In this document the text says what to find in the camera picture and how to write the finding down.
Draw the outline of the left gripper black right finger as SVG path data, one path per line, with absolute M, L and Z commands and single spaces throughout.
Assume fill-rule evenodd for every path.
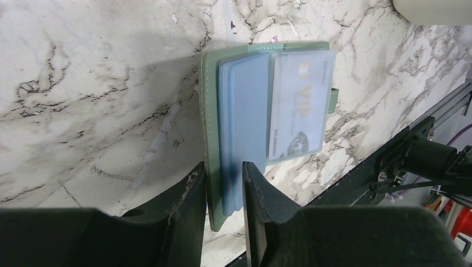
M 300 206 L 243 162 L 249 266 L 467 266 L 420 207 Z

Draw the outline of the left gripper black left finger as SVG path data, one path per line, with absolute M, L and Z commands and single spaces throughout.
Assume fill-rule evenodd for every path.
M 96 208 L 2 209 L 2 266 L 199 266 L 204 164 L 121 216 Z

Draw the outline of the green card holder wallet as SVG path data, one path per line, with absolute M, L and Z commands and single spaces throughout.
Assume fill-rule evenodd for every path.
M 200 114 L 212 231 L 219 231 L 243 206 L 243 162 L 252 162 L 264 172 L 269 165 L 291 160 L 268 159 L 275 57 L 328 50 L 327 42 L 291 42 L 224 48 L 202 55 Z M 338 93 L 331 82 L 327 116 L 335 111 Z

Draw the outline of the silver VIP credit card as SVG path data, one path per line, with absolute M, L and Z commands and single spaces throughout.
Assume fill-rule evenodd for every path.
M 287 52 L 275 57 L 269 161 L 321 150 L 335 57 L 331 50 Z

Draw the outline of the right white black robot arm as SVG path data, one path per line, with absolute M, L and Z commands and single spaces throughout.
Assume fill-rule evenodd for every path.
M 451 146 L 413 138 L 381 157 L 380 173 L 386 178 L 369 186 L 374 196 L 421 187 L 435 187 L 438 193 L 471 202 L 471 146 L 460 152 Z M 401 185 L 395 179 L 411 173 L 424 182 Z

